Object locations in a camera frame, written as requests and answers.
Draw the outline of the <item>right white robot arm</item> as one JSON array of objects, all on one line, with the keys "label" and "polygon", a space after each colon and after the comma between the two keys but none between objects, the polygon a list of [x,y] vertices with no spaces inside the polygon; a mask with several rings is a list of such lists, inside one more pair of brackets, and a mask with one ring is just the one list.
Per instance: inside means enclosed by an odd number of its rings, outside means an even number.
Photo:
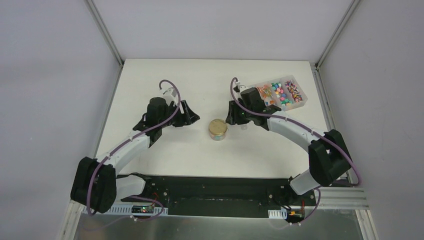
[{"label": "right white robot arm", "polygon": [[328,187],[348,170],[353,161],[341,133],[335,129],[318,131],[295,120],[281,108],[265,105],[254,88],[230,88],[226,123],[246,125],[253,123],[266,131],[279,134],[298,145],[308,154],[308,169],[283,185],[284,200],[296,205],[304,194],[320,187]]}]

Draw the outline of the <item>clear plastic scoop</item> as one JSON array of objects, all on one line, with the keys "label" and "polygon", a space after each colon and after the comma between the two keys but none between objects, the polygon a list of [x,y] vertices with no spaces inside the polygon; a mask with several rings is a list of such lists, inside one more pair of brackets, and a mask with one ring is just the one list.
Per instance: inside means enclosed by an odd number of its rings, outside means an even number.
[{"label": "clear plastic scoop", "polygon": [[243,130],[243,131],[247,130],[248,129],[248,124],[247,123],[246,124],[241,124],[240,125],[240,129]]}]

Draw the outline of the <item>clear plastic jar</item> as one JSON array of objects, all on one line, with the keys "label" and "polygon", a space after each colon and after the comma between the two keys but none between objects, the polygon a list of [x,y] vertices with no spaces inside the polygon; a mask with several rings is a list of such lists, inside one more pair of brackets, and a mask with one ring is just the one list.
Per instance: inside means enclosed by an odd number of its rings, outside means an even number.
[{"label": "clear plastic jar", "polygon": [[214,141],[222,141],[226,138],[227,132],[222,132],[222,133],[209,132],[209,136]]}]

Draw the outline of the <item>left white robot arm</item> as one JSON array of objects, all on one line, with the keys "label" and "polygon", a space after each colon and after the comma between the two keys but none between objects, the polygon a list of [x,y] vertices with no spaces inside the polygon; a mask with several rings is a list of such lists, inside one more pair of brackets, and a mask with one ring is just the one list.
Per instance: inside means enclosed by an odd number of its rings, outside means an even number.
[{"label": "left white robot arm", "polygon": [[77,166],[70,198],[86,206],[89,215],[106,213],[115,200],[134,195],[140,202],[152,198],[153,189],[144,179],[117,180],[120,171],[136,156],[148,150],[161,136],[163,128],[185,127],[200,120],[186,100],[151,98],[146,113],[130,134],[111,150],[90,158],[82,158]]}]

